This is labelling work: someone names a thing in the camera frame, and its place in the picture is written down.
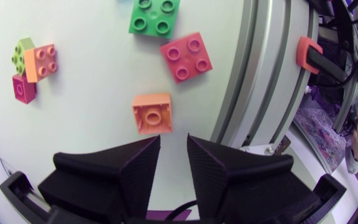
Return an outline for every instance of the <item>green lego brick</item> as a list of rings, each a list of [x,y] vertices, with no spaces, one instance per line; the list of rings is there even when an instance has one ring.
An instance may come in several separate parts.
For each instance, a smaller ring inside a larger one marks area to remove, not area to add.
[[[170,39],[180,0],[135,0],[129,32]]]
[[[22,76],[24,73],[24,51],[35,48],[31,38],[24,38],[17,43],[11,61],[15,66],[16,72]]]

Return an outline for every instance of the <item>pink lego brick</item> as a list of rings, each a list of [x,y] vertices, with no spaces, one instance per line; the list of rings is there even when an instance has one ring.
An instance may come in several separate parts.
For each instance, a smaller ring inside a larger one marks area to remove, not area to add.
[[[132,102],[132,112],[139,134],[172,132],[169,93],[136,95]]]
[[[28,83],[27,77],[16,74],[12,77],[15,98],[28,104],[35,99],[35,83]]]
[[[199,32],[161,46],[160,52],[176,84],[212,70]]]
[[[38,82],[56,72],[55,54],[53,44],[24,51],[25,74],[30,83]]]

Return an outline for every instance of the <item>orange lego brick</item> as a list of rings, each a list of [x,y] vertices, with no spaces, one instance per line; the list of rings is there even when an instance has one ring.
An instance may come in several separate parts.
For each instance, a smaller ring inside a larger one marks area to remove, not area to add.
[[[29,83],[36,83],[56,72],[53,44],[24,51],[25,74]]]
[[[132,112],[139,134],[172,132],[169,93],[136,95],[132,102]]]

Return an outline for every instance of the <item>lego stud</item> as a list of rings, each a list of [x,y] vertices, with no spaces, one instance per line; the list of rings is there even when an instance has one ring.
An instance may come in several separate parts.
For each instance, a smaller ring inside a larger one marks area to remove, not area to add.
[[[141,9],[148,9],[152,5],[151,0],[139,0],[139,7]]]
[[[21,85],[17,85],[16,86],[16,92],[17,94],[19,94],[20,96],[23,95],[23,88]]]
[[[49,64],[48,64],[48,69],[49,69],[51,72],[56,71],[56,63],[55,63],[55,62],[49,63]]]
[[[20,65],[16,66],[16,72],[22,73],[22,72],[23,72],[23,68],[22,68]]]
[[[173,2],[171,0],[166,0],[161,5],[161,10],[163,12],[169,13],[173,11]]]
[[[46,76],[46,74],[47,74],[47,69],[45,67],[40,67],[38,69],[38,75],[39,76],[44,77],[44,76]]]
[[[55,56],[55,48],[54,47],[49,47],[48,50],[47,50],[47,53],[49,56],[53,57]]]
[[[43,50],[37,51],[36,57],[38,60],[43,60],[45,58],[45,52]]]
[[[139,17],[136,18],[134,21],[134,28],[135,30],[141,31],[146,28],[146,20]]]
[[[167,51],[167,57],[171,61],[178,60],[179,57],[180,57],[179,49],[177,49],[176,47],[169,48],[168,51]]]
[[[146,123],[149,125],[158,125],[161,122],[161,112],[157,108],[150,108],[146,112]]]
[[[185,67],[181,67],[177,70],[176,77],[179,80],[185,80],[189,77],[189,71]]]
[[[19,54],[20,52],[22,52],[22,49],[20,47],[16,46],[15,47],[15,52]]]
[[[169,31],[169,25],[165,21],[160,21],[157,23],[157,32],[159,34],[166,34]]]
[[[191,39],[188,43],[187,43],[187,47],[189,48],[190,51],[196,53],[200,50],[200,42],[196,39]]]
[[[196,63],[196,68],[200,72],[205,72],[208,69],[208,62],[204,59],[200,59]]]

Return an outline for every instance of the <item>screw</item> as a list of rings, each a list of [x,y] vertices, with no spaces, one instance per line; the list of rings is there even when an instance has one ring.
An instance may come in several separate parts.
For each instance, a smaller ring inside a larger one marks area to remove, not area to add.
[[[273,147],[269,146],[266,150],[265,150],[265,155],[267,156],[271,156],[274,153]]]

